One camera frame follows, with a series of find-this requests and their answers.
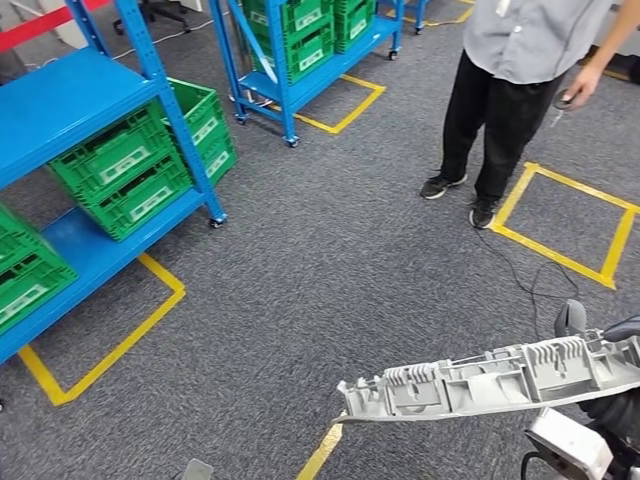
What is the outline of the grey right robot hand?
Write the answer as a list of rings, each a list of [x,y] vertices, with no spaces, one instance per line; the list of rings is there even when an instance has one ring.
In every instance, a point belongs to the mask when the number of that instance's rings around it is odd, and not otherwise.
[[[585,331],[586,325],[586,313],[584,306],[577,300],[568,299],[554,323],[554,332],[556,337],[574,335]],[[639,315],[632,315],[610,326],[605,329],[602,336],[604,340],[611,343],[633,336],[638,337]],[[639,451],[638,388],[579,402],[578,406],[591,419],[593,425],[621,438]]]

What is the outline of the person's left hand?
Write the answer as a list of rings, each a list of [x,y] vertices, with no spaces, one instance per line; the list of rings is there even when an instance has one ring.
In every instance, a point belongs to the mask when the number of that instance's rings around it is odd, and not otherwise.
[[[569,109],[585,105],[597,88],[603,68],[594,62],[583,67],[562,96]]]

